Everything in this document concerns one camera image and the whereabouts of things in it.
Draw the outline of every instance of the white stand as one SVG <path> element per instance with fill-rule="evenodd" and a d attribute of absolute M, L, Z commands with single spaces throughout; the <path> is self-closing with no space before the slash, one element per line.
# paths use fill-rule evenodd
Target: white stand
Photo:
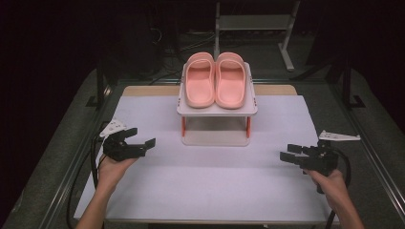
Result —
<path fill-rule="evenodd" d="M 323 131 L 321 135 L 319 135 L 319 139 L 321 140 L 329 140 L 329 141 L 347 141 L 347 140 L 360 140 L 360 135 L 352 136 L 352 135 L 340 135 L 335 133 L 329 133 Z"/>
<path fill-rule="evenodd" d="M 245 104 L 228 110 L 217 104 L 191 108 L 185 101 L 184 71 L 177 111 L 181 115 L 181 140 L 185 145 L 246 146 L 250 138 L 250 118 L 257 113 L 257 103 L 249 65 L 246 66 Z"/>
<path fill-rule="evenodd" d="M 279 15 L 221 15 L 220 3 L 217 3 L 215 20 L 215 47 L 214 58 L 220 54 L 220 31 L 243 31 L 243 30 L 277 30 L 286 31 L 283 43 L 279 43 L 280 53 L 283 56 L 289 72 L 294 71 L 291 59 L 287 52 L 287 45 L 294 27 L 300 1 L 295 1 L 291 14 Z"/>
<path fill-rule="evenodd" d="M 114 133 L 123 131 L 126 129 L 126 125 L 122 123 L 120 120 L 113 117 L 110 123 L 104 128 L 104 130 L 100 133 L 101 137 L 106 137 L 108 135 L 112 135 Z"/>

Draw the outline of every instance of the white paper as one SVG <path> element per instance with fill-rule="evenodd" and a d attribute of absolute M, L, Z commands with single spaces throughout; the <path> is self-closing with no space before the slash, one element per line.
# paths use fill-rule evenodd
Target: white paper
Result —
<path fill-rule="evenodd" d="M 114 117 L 156 147 L 130 167 L 107 209 L 107 219 L 153 222 L 320 222 L 330 208 L 297 165 L 280 160 L 288 144 L 316 145 L 302 96 L 258 95 L 246 147 L 185 146 L 177 96 L 124 96 Z M 91 197 L 92 177 L 78 203 L 79 219 Z"/>

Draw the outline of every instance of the pink slipper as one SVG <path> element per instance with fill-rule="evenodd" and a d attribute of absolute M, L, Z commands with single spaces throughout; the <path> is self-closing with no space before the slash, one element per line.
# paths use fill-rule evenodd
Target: pink slipper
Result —
<path fill-rule="evenodd" d="M 236 53 L 221 53 L 216 62 L 215 102 L 226 109 L 238 109 L 245 102 L 246 70 L 244 60 Z"/>
<path fill-rule="evenodd" d="M 190 56 L 185 64 L 185 94 L 187 104 L 194 108 L 209 107 L 215 101 L 215 62 L 208 52 Z"/>

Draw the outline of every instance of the human hand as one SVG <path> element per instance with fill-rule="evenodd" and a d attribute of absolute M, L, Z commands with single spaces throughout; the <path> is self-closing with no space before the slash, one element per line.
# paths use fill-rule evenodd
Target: human hand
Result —
<path fill-rule="evenodd" d="M 98 166 L 97 189 L 114 192 L 119 181 L 125 175 L 126 170 L 137 160 L 137 158 L 129 158 L 115 161 L 103 154 Z"/>
<path fill-rule="evenodd" d="M 304 171 L 312 177 L 316 184 L 321 186 L 333 211 L 336 212 L 340 205 L 346 204 L 348 201 L 351 202 L 345 180 L 339 170 L 333 170 L 328 177 L 313 170 Z"/>
<path fill-rule="evenodd" d="M 348 189 L 339 170 L 333 170 L 325 177 L 313 170 L 304 170 L 324 191 L 330 208 L 339 217 L 344 229 L 363 229 L 364 225 L 349 196 Z"/>

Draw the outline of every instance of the black wire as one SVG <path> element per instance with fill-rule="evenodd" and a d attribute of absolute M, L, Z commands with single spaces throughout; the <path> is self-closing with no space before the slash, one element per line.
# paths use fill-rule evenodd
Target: black wire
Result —
<path fill-rule="evenodd" d="M 98 170 L 96 167 L 96 144 L 98 141 L 98 133 L 93 137 L 92 140 L 92 146 L 90 150 L 90 164 L 92 167 L 92 176 L 93 176 L 93 183 L 95 185 L 95 188 L 98 185 Z"/>
<path fill-rule="evenodd" d="M 242 35 L 240 31 L 224 31 L 220 34 L 220 36 L 224 36 L 225 34 L 227 35 L 227 37 L 224 39 L 220 39 L 220 46 L 225 49 L 238 48 L 247 45 L 252 41 L 251 37 Z"/>
<path fill-rule="evenodd" d="M 69 193 L 68 207 L 67 207 L 67 210 L 66 210 L 66 222 L 68 223 L 68 227 L 71 228 L 71 229 L 73 229 L 73 226 L 72 226 L 72 224 L 71 224 L 71 217 L 70 217 L 72 195 L 73 195 L 73 192 L 74 192 L 75 184 L 76 184 L 76 182 L 77 182 L 77 178 L 78 178 L 78 176 L 79 176 L 79 174 L 80 174 L 80 171 L 81 171 L 81 169 L 83 168 L 84 162 L 86 162 L 86 159 L 87 159 L 87 157 L 89 156 L 89 154 L 90 154 L 90 151 L 89 151 L 89 153 L 87 153 L 87 155 L 83 158 L 83 161 L 81 161 L 80 167 L 78 168 L 77 174 L 75 175 L 75 179 L 74 179 L 74 182 L 73 182 L 73 184 L 72 184 L 71 191 L 70 191 L 70 193 Z"/>
<path fill-rule="evenodd" d="M 98 170 L 98 168 L 100 167 L 100 165 L 101 165 L 101 162 L 105 159 L 105 157 L 107 157 L 106 155 L 104 155 L 103 157 L 102 157 L 102 159 L 100 160 L 100 162 L 98 163 L 98 166 L 97 166 L 97 170 Z"/>
<path fill-rule="evenodd" d="M 330 147 L 330 148 L 333 149 L 333 151 L 335 153 L 337 153 L 343 159 L 343 162 L 345 162 L 345 166 L 346 166 L 345 184 L 346 184 L 346 187 L 349 187 L 349 185 L 351 184 L 351 181 L 352 181 L 352 167 L 351 167 L 351 163 L 349 162 L 349 158 L 345 154 L 343 154 L 343 152 L 341 152 L 339 149 L 334 148 L 334 147 Z"/>
<path fill-rule="evenodd" d="M 173 75 L 173 74 L 180 73 L 181 71 L 182 71 L 182 70 L 179 70 L 179 71 L 176 71 L 176 72 L 174 72 L 174 73 L 169 73 L 169 74 L 165 74 L 165 75 L 163 75 L 163 76 L 160 76 L 160 77 L 154 79 L 154 80 L 153 80 L 152 82 L 150 82 L 148 85 L 149 85 L 149 86 L 150 86 L 150 85 L 153 85 L 154 83 L 156 83 L 157 81 L 163 79 L 164 77 L 167 77 L 167 76 L 170 76 L 170 75 Z"/>
<path fill-rule="evenodd" d="M 329 217 L 328 217 L 328 221 L 327 221 L 327 224 L 325 225 L 325 228 L 326 229 L 330 229 L 331 228 L 331 224 L 333 223 L 333 220 L 334 220 L 334 217 L 336 216 L 336 213 L 333 211 L 333 210 L 331 210 L 330 211 L 330 215 L 329 215 Z"/>

